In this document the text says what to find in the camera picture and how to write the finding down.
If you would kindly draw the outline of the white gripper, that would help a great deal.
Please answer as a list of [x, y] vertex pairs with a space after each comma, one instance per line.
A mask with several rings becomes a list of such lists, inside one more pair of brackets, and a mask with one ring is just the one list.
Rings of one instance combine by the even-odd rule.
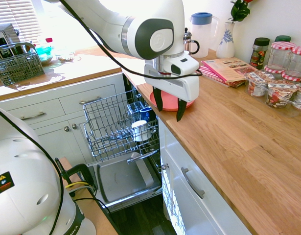
[[162, 91], [178, 98], [177, 122], [182, 119], [187, 102], [194, 101], [199, 96], [199, 76], [196, 75], [178, 79], [154, 79], [145, 76], [145, 81], [154, 87], [153, 94], [159, 112], [163, 110]]

